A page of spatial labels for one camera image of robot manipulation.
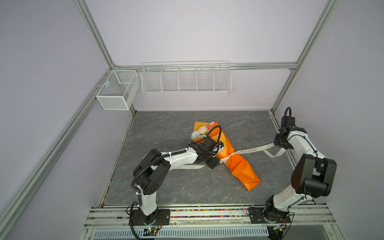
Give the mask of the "white printed ribbon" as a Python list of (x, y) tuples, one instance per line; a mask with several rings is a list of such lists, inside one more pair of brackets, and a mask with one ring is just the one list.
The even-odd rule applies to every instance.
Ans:
[[(276, 155), (272, 155), (268, 149), (272, 148), (272, 147), (275, 147), (275, 144), (274, 143), (270, 143), (270, 144), (267, 144), (267, 145), (264, 145), (264, 146), (260, 146), (260, 147), (255, 147), (255, 148), (251, 148), (251, 149), (244, 149), (244, 150), (238, 150), (232, 154), (230, 154), (228, 157), (225, 157), (223, 159), (220, 159), (220, 164), (221, 163), (226, 163), (227, 160), (233, 156), (233, 155), (244, 155), (244, 154), (250, 154), (250, 153), (256, 153), (256, 152), (264, 152), (268, 157), (270, 158), (276, 158), (276, 157), (279, 157), (281, 156), (282, 154), (285, 153), (285, 149), (284, 148), (280, 148), (280, 150), (276, 153)], [(195, 164), (190, 164), (190, 165), (182, 165), (182, 166), (179, 166), (179, 167), (175, 167), (174, 170), (199, 170), (199, 169), (202, 169), (204, 168), (206, 165), (195, 165)]]

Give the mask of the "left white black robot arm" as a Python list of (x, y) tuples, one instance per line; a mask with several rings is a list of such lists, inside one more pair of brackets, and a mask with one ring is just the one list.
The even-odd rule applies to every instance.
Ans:
[(214, 169), (220, 164), (218, 154), (224, 149), (220, 139), (212, 139), (211, 133), (218, 130), (222, 136), (222, 127), (213, 126), (201, 135), (196, 142), (190, 141), (181, 150), (160, 152), (151, 150), (133, 171), (131, 189), (135, 191), (138, 200), (134, 201), (126, 210), (129, 216), (129, 226), (137, 240), (142, 237), (135, 231), (135, 226), (144, 225), (143, 236), (153, 240), (160, 229), (169, 224), (170, 210), (159, 210), (157, 205), (157, 191), (162, 186), (171, 170), (199, 170), (205, 166)]

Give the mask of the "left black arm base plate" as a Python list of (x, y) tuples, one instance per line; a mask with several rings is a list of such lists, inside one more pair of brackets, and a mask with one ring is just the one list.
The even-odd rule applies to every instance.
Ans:
[(130, 223), (132, 224), (132, 226), (168, 226), (170, 224), (170, 218), (170, 209), (157, 209), (149, 216), (146, 216), (140, 209), (134, 209), (132, 213), (130, 213)]

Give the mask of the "cream fake rose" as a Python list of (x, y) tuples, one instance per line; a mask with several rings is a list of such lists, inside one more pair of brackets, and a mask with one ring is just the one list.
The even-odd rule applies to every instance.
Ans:
[(208, 133), (209, 128), (207, 126), (202, 126), (198, 129), (199, 135), (204, 136)]

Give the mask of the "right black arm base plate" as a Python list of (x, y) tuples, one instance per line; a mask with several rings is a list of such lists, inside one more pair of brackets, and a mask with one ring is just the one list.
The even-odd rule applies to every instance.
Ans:
[(272, 209), (268, 213), (265, 208), (249, 207), (247, 215), (252, 224), (288, 224), (292, 220), (288, 212)]

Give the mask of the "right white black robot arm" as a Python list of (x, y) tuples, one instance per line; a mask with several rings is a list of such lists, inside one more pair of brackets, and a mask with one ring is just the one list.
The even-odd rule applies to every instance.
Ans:
[(307, 131), (296, 126), (290, 107), (284, 112), (274, 145), (282, 150), (293, 150), (300, 159), (292, 173), (291, 184), (266, 201), (264, 217), (270, 223), (284, 220), (290, 209), (302, 202), (328, 196), (337, 170), (337, 163), (321, 154)]

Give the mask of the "white fake rose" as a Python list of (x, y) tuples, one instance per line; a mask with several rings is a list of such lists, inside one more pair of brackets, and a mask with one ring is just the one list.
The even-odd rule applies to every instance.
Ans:
[(202, 135), (200, 134), (200, 132), (198, 130), (192, 132), (192, 134), (191, 134), (191, 140), (196, 140), (196, 139), (199, 139), (201, 137), (202, 137)]

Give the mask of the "orange wrapping paper sheet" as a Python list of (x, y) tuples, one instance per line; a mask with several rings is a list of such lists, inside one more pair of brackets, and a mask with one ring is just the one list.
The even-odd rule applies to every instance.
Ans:
[[(216, 126), (219, 126), (218, 122), (215, 122), (215, 125), (213, 127), (210, 127), (210, 123), (195, 122), (194, 131), (198, 130), (202, 126), (207, 126), (209, 128), (209, 131), (207, 134), (210, 138), (212, 138), (215, 141), (218, 140), (219, 133), (220, 133), (219, 128), (214, 129), (209, 134), (210, 130), (212, 130)], [(197, 142), (202, 138), (203, 136), (199, 139), (193, 140), (193, 142)], [(222, 131), (221, 133), (220, 141), (224, 143), (224, 149), (218, 153), (217, 155), (218, 159), (223, 159), (225, 157), (228, 157), (230, 154), (236, 151), (232, 143), (230, 142), (229, 138), (224, 133), (224, 131)], [(251, 167), (250, 163), (241, 155), (231, 156), (225, 164), (227, 168), (231, 171), (232, 175), (235, 176), (245, 186), (245, 188), (248, 191), (252, 190), (254, 187), (256, 187), (261, 183), (261, 180), (259, 179), (255, 171)]]

